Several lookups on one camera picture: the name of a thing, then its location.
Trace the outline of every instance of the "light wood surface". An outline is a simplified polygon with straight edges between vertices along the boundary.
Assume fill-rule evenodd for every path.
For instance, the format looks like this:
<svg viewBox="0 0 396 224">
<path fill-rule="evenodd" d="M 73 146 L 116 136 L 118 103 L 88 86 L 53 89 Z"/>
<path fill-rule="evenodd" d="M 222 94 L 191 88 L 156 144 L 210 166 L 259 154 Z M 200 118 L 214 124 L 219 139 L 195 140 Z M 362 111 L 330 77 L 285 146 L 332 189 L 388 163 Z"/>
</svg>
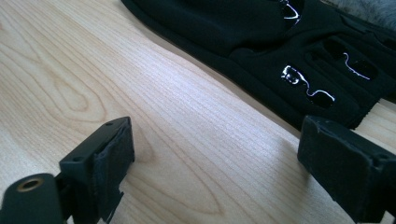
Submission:
<svg viewBox="0 0 396 224">
<path fill-rule="evenodd" d="M 113 223 L 353 223 L 297 161 L 297 130 L 119 0 L 1 1 L 1 194 L 57 175 L 62 157 L 123 116 L 136 162 Z M 383 101 L 356 132 L 396 152 L 395 124 Z"/>
</svg>

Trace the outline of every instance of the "black fabric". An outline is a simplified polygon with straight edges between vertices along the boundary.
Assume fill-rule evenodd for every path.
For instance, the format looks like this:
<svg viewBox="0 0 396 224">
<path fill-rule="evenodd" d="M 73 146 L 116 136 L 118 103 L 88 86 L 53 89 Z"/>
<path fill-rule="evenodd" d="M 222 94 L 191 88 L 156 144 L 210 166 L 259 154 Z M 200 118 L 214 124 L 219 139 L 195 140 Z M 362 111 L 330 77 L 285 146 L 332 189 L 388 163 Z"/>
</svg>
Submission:
<svg viewBox="0 0 396 224">
<path fill-rule="evenodd" d="M 304 115 L 355 128 L 396 90 L 396 35 L 319 0 L 122 2 L 297 129 Z"/>
</svg>

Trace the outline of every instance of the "glove finger hole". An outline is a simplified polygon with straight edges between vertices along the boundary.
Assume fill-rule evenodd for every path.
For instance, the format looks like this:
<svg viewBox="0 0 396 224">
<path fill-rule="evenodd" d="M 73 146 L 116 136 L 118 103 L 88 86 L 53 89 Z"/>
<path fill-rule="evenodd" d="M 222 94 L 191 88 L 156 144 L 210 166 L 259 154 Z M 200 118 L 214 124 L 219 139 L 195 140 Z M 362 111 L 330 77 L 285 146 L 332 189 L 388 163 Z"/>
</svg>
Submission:
<svg viewBox="0 0 396 224">
<path fill-rule="evenodd" d="M 305 86 L 306 98 L 314 105 L 329 108 L 335 102 L 335 97 L 329 91 L 313 90 L 306 75 L 292 65 L 287 65 L 283 69 L 281 78 L 293 87 Z"/>
<path fill-rule="evenodd" d="M 365 80 L 372 80 L 378 77 L 379 71 L 372 63 L 369 63 L 353 49 L 348 49 L 344 44 L 333 39 L 327 39 L 323 41 L 323 48 L 336 61 L 343 61 L 343 69 L 347 70 L 349 74 Z"/>
</svg>

